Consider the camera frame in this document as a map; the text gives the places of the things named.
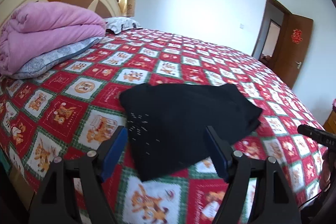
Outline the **black pants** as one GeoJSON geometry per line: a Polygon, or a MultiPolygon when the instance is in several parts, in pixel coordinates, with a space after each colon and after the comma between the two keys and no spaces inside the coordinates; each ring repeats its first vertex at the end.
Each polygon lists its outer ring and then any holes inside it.
{"type": "Polygon", "coordinates": [[[263,111],[234,84],[140,84],[123,91],[119,100],[141,181],[176,173],[208,158],[203,139],[207,126],[235,144],[258,128],[263,111]]]}

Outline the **wooden cabinet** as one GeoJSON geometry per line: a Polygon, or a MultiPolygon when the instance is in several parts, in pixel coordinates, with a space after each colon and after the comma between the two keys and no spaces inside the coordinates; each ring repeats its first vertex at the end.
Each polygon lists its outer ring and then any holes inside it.
{"type": "Polygon", "coordinates": [[[331,111],[326,122],[323,124],[323,128],[332,134],[336,134],[336,113],[334,110],[331,111]]]}

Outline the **red plaid cloth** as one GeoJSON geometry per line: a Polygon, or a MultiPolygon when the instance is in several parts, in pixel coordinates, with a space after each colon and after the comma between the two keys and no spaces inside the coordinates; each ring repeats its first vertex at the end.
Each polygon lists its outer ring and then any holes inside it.
{"type": "Polygon", "coordinates": [[[336,112],[336,99],[333,100],[333,111],[336,112]]]}

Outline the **red patchwork bedspread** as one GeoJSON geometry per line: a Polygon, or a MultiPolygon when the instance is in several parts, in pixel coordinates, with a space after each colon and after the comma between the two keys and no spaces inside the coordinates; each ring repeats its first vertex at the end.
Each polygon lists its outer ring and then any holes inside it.
{"type": "Polygon", "coordinates": [[[76,159],[127,126],[102,188],[119,223],[211,223],[227,191],[206,126],[248,157],[273,156],[302,204],[319,193],[319,128],[271,70],[225,46],[154,30],[107,34],[28,80],[1,77],[1,149],[37,191],[56,156],[76,159]]]}

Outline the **red door decoration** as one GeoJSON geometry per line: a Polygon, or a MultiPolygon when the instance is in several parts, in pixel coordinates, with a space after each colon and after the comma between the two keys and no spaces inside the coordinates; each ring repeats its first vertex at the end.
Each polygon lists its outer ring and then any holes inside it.
{"type": "Polygon", "coordinates": [[[302,31],[297,28],[293,29],[290,37],[293,43],[299,44],[300,42],[302,42],[302,31]]]}

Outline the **brown wooden door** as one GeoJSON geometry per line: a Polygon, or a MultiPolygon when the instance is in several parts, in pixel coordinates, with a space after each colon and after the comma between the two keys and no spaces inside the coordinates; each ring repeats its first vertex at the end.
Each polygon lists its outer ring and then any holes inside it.
{"type": "Polygon", "coordinates": [[[300,73],[313,30],[313,20],[304,16],[286,14],[280,28],[280,34],[270,60],[269,68],[292,88],[300,73]],[[295,44],[291,40],[293,29],[302,31],[302,42],[295,44]]]}

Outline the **grey blue pillow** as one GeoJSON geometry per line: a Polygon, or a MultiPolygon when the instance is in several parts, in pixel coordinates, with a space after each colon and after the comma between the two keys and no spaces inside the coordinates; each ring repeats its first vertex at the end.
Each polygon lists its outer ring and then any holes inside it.
{"type": "Polygon", "coordinates": [[[21,67],[16,73],[11,75],[12,79],[22,80],[22,79],[32,79],[41,76],[46,71],[53,68],[64,61],[67,61],[73,57],[76,57],[86,50],[91,48],[100,42],[103,37],[93,37],[89,39],[82,40],[73,44],[62,46],[58,49],[52,50],[47,53],[43,53],[40,56],[34,57],[25,65],[21,67]]]}

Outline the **pink folded blanket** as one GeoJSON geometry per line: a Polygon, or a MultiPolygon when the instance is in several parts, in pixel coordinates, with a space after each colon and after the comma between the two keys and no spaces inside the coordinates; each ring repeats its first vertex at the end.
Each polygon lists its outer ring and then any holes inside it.
{"type": "Polygon", "coordinates": [[[1,74],[11,76],[25,63],[95,36],[105,20],[95,12],[62,2],[30,2],[17,8],[1,28],[1,74]]]}

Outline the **grey patterned pillow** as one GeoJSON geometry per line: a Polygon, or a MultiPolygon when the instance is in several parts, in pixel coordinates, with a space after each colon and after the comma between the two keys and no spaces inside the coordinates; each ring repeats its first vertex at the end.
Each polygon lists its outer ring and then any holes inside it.
{"type": "Polygon", "coordinates": [[[106,31],[118,35],[119,33],[132,29],[141,29],[142,26],[134,19],[116,16],[111,18],[105,18],[106,31]]]}

